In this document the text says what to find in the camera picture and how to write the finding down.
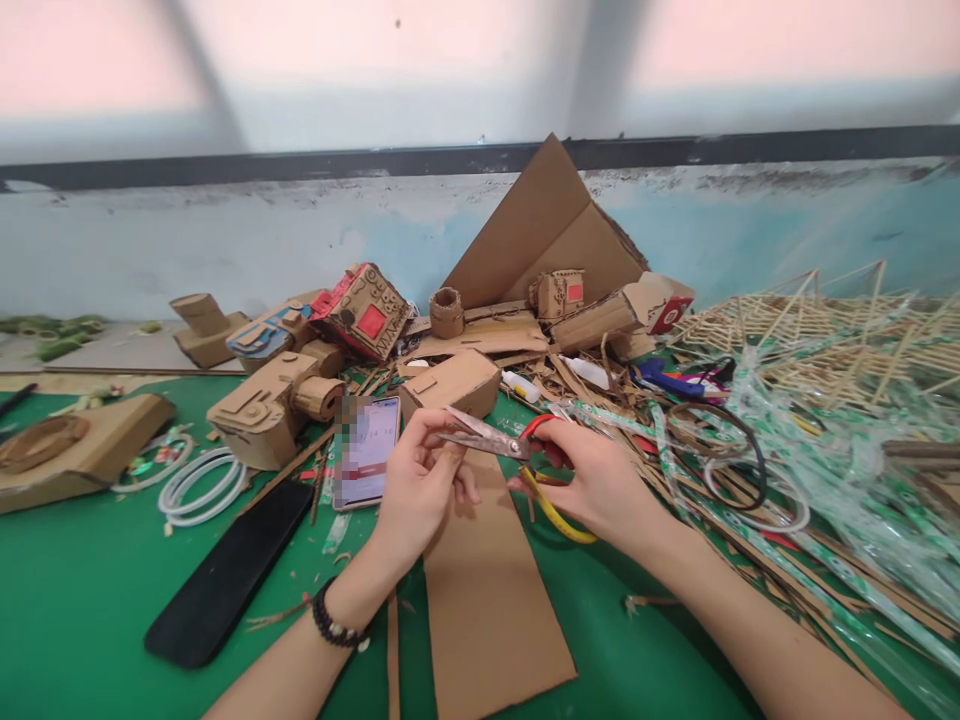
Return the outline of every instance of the black bead bracelet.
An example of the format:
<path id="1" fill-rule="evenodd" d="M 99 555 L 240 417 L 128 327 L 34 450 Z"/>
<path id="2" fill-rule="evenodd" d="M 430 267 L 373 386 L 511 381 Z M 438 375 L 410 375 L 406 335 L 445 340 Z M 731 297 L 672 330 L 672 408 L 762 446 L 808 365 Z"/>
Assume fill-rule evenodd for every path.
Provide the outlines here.
<path id="1" fill-rule="evenodd" d="M 362 631 L 345 628 L 335 622 L 333 618 L 330 617 L 330 613 L 327 612 L 327 606 L 324 600 L 327 596 L 327 590 L 336 579 L 337 576 L 334 575 L 327 580 L 319 592 L 313 596 L 313 600 L 310 602 L 310 605 L 313 607 L 313 621 L 317 624 L 317 628 L 320 630 L 320 634 L 323 635 L 323 639 L 331 645 L 357 648 L 358 652 L 363 652 L 370 645 L 370 628 L 367 627 Z"/>

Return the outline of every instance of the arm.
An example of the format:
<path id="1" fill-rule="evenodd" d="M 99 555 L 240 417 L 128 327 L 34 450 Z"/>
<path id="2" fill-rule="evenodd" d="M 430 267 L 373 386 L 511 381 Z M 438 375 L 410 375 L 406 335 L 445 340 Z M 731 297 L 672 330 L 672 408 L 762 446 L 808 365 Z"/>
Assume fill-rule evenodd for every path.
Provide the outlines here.
<path id="1" fill-rule="evenodd" d="M 710 633 L 768 717 L 908 717 L 674 519 L 615 443 L 573 423 L 544 423 L 536 435 L 563 451 L 546 446 L 554 465 L 568 459 L 581 468 L 570 485 L 543 485 L 543 493 L 666 585 Z M 526 492 L 519 478 L 511 478 L 510 488 Z"/>
<path id="2" fill-rule="evenodd" d="M 436 533 L 451 487 L 458 501 L 480 502 L 472 476 L 460 467 L 464 449 L 449 443 L 440 448 L 432 436 L 454 422 L 444 410 L 418 410 L 390 454 L 377 526 L 327 590 L 327 611 L 340 625 L 362 630 L 370 624 Z M 205 717 L 313 720 L 352 652 L 324 640 L 308 610 Z"/>

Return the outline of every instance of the yellow scissors handle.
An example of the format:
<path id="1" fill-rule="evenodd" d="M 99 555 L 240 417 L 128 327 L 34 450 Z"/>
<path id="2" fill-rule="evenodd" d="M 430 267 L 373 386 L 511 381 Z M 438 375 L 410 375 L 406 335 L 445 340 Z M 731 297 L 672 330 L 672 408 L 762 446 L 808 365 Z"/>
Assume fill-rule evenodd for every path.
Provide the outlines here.
<path id="1" fill-rule="evenodd" d="M 577 530 L 570 523 L 563 519 L 563 516 L 557 512 L 557 509 L 553 506 L 549 500 L 547 500 L 546 495 L 543 494 L 543 491 L 540 490 L 540 485 L 537 483 L 537 479 L 533 476 L 533 473 L 530 472 L 530 469 L 526 465 L 520 465 L 520 478 L 527 484 L 537 499 L 537 505 L 540 506 L 540 509 L 543 510 L 543 514 L 547 516 L 547 519 L 553 523 L 553 526 L 559 530 L 564 537 L 573 540 L 575 543 L 580 543 L 581 545 L 589 545 L 590 543 L 595 543 L 597 541 L 597 536 L 583 532 L 582 530 Z"/>

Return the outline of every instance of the green table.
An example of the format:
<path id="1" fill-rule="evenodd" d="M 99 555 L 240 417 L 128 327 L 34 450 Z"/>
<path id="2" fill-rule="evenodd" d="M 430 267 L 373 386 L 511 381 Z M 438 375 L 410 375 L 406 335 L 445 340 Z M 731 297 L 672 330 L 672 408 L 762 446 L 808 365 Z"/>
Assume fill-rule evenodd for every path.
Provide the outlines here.
<path id="1" fill-rule="evenodd" d="M 207 409 L 237 378 L 187 378 L 140 392 L 176 404 L 177 422 L 204 439 Z M 73 398 L 35 396 L 0 425 L 30 423 Z M 532 413 L 500 398 L 490 420 L 524 425 Z M 255 481 L 259 487 L 269 476 Z M 191 492 L 201 493 L 204 488 Z M 206 668 L 185 671 L 149 655 L 143 636 L 233 517 L 163 533 L 160 486 L 124 496 L 100 493 L 0 517 L 0 709 L 6 718 L 190 718 L 221 692 L 288 626 L 246 632 L 244 623 Z M 719 649 L 682 607 L 639 608 L 628 594 L 664 589 L 609 546 L 575 546 L 540 515 L 520 518 L 579 670 L 579 678 L 511 708 L 503 718 L 760 716 Z M 241 503 L 234 505 L 239 509 Z M 247 617 L 285 610 L 338 571 L 321 547 L 335 513 L 321 507 L 304 520 Z M 354 512 L 340 551 L 356 552 L 376 522 L 373 508 Z M 398 588 L 402 713 L 436 715 L 426 584 L 422 565 Z M 324 708 L 335 717 L 386 717 L 386 614 L 375 620 L 370 649 L 347 665 Z"/>

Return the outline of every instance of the light blue wall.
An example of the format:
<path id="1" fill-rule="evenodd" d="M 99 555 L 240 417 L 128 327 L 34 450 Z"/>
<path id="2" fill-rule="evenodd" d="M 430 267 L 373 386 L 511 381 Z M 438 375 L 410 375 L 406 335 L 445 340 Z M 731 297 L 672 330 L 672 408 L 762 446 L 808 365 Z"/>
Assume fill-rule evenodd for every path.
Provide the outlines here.
<path id="1" fill-rule="evenodd" d="M 0 194 L 0 314 L 165 318 L 214 293 L 260 312 L 370 260 L 424 304 L 515 175 Z M 960 163 L 941 158 L 588 173 L 652 269 L 706 307 L 881 258 L 884 289 L 960 280 Z"/>

